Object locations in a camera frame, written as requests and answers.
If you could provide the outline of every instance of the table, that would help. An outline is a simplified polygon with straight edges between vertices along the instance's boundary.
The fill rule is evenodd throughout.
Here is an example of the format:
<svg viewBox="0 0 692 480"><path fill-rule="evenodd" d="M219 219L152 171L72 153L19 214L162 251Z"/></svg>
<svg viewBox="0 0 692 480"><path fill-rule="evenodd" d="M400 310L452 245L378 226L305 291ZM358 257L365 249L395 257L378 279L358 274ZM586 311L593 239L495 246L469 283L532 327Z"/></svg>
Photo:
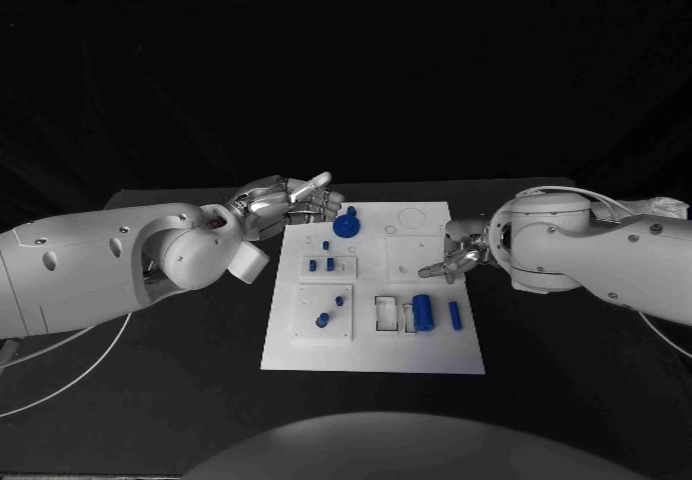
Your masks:
<svg viewBox="0 0 692 480"><path fill-rule="evenodd" d="M440 201L493 213L521 190L564 178L335 186L349 201ZM121 191L106 208L221 203L235 188ZM254 285L231 275L133 314L90 376L0 419L0 472L178 475L230 445L307 418L361 411L450 415L524 430L655 478L692 474L692 383L638 315L584 289L515 291L479 267L467 287L488 375L261 371L281 236ZM0 411L33 402L90 367L116 319L0 377ZM67 334L32 337L21 355Z"/></svg>

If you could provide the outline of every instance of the white platform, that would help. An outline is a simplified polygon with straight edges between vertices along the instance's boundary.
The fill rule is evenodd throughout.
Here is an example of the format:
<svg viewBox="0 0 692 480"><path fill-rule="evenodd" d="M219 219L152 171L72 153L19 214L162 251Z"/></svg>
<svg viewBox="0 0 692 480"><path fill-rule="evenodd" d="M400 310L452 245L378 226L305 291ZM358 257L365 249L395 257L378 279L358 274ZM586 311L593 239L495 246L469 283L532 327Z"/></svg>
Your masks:
<svg viewBox="0 0 692 480"><path fill-rule="evenodd" d="M286 228L263 370L483 375L465 277L447 285L444 278L421 279L417 274L443 260L447 203L352 203L341 214L351 205L361 220L354 238L339 238L330 223ZM333 272L326 271L329 257ZM319 260L316 272L309 271L312 258ZM407 334L404 304L418 294L430 295L436 328ZM343 306L336 305L338 295ZM378 296L397 300L398 332L378 332ZM452 326L453 301L462 331ZM388 305L388 324L391 311ZM325 328L315 323L320 313L330 315Z"/></svg>

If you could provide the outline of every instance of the black curtain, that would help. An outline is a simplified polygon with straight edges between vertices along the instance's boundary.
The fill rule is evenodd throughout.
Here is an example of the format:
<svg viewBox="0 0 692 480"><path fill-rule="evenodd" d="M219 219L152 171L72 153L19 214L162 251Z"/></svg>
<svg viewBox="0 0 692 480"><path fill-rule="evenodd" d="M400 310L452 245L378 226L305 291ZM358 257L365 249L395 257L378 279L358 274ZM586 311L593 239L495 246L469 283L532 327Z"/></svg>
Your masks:
<svg viewBox="0 0 692 480"><path fill-rule="evenodd" d="M684 1L10 1L0 15L5 229L121 188L325 170L688 195Z"/></svg>

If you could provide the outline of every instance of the cable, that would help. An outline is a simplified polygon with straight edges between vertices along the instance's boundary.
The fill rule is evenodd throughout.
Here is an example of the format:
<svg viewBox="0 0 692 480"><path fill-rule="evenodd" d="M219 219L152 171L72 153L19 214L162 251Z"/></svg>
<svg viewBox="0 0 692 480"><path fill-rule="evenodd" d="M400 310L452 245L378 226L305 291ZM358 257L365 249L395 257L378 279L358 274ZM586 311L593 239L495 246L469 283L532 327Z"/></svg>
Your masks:
<svg viewBox="0 0 692 480"><path fill-rule="evenodd" d="M645 320L646 324L649 327L652 327L652 330L658 333L659 337L666 341L666 343L689 358L692 358L692 354L688 353L672 341L671 339L661 333L659 329L653 326L652 322L646 318L646 315L642 312L638 312L642 315L642 319Z"/></svg>
<svg viewBox="0 0 692 480"><path fill-rule="evenodd" d="M38 352L32 353L31 355L26 355L25 357L22 358L18 358L18 360L13 360L12 362L8 362L8 363L2 363L0 364L0 370L3 368L8 368L8 367L12 367L13 365L18 365L18 363L22 363L22 362L26 362L28 360L31 360L32 358L36 358L39 355L44 355L45 353L48 353L51 350L55 350L61 345L65 345L68 342L71 342L77 337L81 337L93 328L95 327L91 326L90 328L85 328L84 330L81 330L78 333L75 333L71 337L68 337L65 340L62 340L61 342L58 342L55 345L51 345L48 348L45 348L44 350L39 350Z"/></svg>
<svg viewBox="0 0 692 480"><path fill-rule="evenodd" d="M606 206L609 207L609 212L610 212L610 216L612 216L613 220L616 220L616 214L613 212L613 209L610 208L609 203L612 203L616 207L623 209L627 212L629 215L638 215L638 213L635 211L632 211L617 200L613 200L606 195L602 195L600 193L591 192L590 190L584 190L583 188L561 187L561 186L550 185L550 186L545 186L545 187L529 188L529 189L524 190L524 192L519 192L516 194L516 196L521 196L521 195L524 195L524 194L527 194L532 191L537 191L537 190L565 190L568 192L583 193L584 195L589 195L589 196L597 198L599 200L602 200L602 202L606 202Z"/></svg>
<svg viewBox="0 0 692 480"><path fill-rule="evenodd" d="M106 358L108 355L108 352L111 351L113 347L116 346L116 343L120 339L120 336L123 335L123 332L126 331L127 324L130 322L130 317L133 316L132 313L127 314L126 321L123 322L123 327L120 328L120 332L116 335L116 338L113 339L111 345L106 349L104 354L98 358L98 360L94 362L94 365L87 369L87 371L70 382L57 392L54 392L48 397L44 397L38 402L33 402L32 404L26 405L26 407L18 408L16 410L12 410L8 413L0 414L0 418L8 417L9 415L13 415L15 413L22 412L23 410L28 410L29 408L35 407L39 405L39 403L44 403L45 401L51 400L57 395L59 395L75 383L90 374L90 372L97 368L98 364L101 363L101 360Z"/></svg>

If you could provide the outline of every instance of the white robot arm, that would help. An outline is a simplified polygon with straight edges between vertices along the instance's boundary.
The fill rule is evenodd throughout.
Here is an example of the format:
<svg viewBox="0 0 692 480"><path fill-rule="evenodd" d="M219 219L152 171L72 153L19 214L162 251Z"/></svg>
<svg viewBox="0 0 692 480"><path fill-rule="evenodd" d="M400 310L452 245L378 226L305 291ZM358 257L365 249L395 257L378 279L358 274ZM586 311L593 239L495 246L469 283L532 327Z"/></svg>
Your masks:
<svg viewBox="0 0 692 480"><path fill-rule="evenodd" d="M541 189L557 187L522 192L491 221L449 223L446 260L418 275L446 275L452 283L489 264L508 271L518 290L583 286L606 302L692 325L692 222L633 212L620 222L597 220L586 197Z"/></svg>
<svg viewBox="0 0 692 480"><path fill-rule="evenodd" d="M286 225L332 221L343 196L268 177L224 205L169 203L62 215L0 234L0 338L90 327L211 285L253 283L268 262L250 243Z"/></svg>

